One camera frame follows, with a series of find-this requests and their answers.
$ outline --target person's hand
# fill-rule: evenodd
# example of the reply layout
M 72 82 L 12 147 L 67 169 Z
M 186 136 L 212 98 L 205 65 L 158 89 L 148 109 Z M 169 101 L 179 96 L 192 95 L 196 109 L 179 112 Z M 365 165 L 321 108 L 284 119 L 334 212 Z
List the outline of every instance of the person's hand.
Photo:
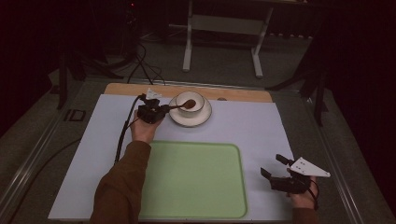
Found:
M 134 119 L 132 121 L 131 133 L 133 141 L 142 141 L 150 144 L 154 139 L 155 131 L 160 126 L 163 120 L 159 120 L 154 124 L 149 124 L 137 117 L 137 111 L 134 112 Z
M 310 177 L 311 177 L 311 180 L 316 183 L 317 178 L 315 176 L 310 176 Z M 318 187 L 312 181 L 311 181 L 310 189 L 314 193 L 315 197 L 318 197 Z M 291 198 L 291 203 L 292 203 L 293 208 L 311 208 L 311 209 L 315 209 L 315 204 L 316 204 L 315 199 L 308 192 L 308 190 L 305 193 L 302 193 L 302 194 L 288 193 L 287 196 Z

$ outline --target brown sleeve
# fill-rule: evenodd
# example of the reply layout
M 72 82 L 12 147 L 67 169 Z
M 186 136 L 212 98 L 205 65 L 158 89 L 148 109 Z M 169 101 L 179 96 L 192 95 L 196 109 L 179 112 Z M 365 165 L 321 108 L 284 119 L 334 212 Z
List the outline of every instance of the brown sleeve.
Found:
M 310 208 L 293 208 L 293 224 L 318 224 L 317 212 Z
M 122 159 L 102 177 L 90 223 L 137 223 L 151 147 L 130 143 Z

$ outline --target white paper sheet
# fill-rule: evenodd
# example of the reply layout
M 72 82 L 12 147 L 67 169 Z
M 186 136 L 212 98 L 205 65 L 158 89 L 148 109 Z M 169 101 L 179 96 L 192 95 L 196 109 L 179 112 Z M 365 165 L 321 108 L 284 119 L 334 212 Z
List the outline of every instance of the white paper sheet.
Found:
M 90 218 L 93 195 L 99 180 L 114 163 L 120 132 L 134 98 L 101 95 L 49 213 L 49 219 Z M 160 100 L 163 105 L 168 104 L 171 99 Z M 263 167 L 273 176 L 288 176 L 287 167 L 276 161 L 276 154 L 293 158 L 276 104 L 209 102 L 212 105 L 212 116 L 206 123 L 195 128 L 184 128 L 167 115 L 157 130 L 155 140 L 237 145 L 241 150 L 248 212 L 236 221 L 291 219 L 290 199 L 285 197 L 284 192 L 271 190 L 268 180 L 260 173 L 260 168 Z M 138 101 L 135 109 L 141 104 Z M 123 148 L 131 140 L 128 130 Z

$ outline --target cup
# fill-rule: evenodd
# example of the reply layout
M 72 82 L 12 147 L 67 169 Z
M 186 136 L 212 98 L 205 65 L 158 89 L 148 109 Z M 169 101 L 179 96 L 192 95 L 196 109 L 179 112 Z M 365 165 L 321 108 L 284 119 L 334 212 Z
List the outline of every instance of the cup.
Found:
M 195 91 L 183 91 L 176 97 L 176 105 L 183 105 L 188 100 L 194 100 L 195 106 L 190 109 L 186 109 L 184 107 L 178 108 L 180 114 L 185 118 L 194 118 L 196 117 L 204 108 L 205 99 L 204 97 Z

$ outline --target light green tray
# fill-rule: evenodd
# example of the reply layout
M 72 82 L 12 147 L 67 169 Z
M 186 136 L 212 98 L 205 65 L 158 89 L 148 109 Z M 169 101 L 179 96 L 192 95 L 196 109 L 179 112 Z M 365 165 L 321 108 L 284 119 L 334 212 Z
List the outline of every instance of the light green tray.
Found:
M 142 218 L 237 218 L 248 210 L 239 148 L 155 141 Z

